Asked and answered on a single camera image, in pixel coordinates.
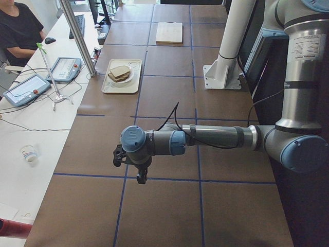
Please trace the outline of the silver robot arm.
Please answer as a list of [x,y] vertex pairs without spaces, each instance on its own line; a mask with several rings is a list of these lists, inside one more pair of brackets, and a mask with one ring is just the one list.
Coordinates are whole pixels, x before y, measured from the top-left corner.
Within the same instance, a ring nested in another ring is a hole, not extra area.
[[322,166],[328,158],[328,143],[319,136],[315,110],[328,37],[328,1],[267,1],[263,34],[289,38],[282,115],[275,125],[242,128],[166,121],[148,131],[129,126],[113,153],[114,165],[135,166],[137,182],[144,184],[153,156],[182,155],[186,146],[207,145],[261,150],[298,173]]

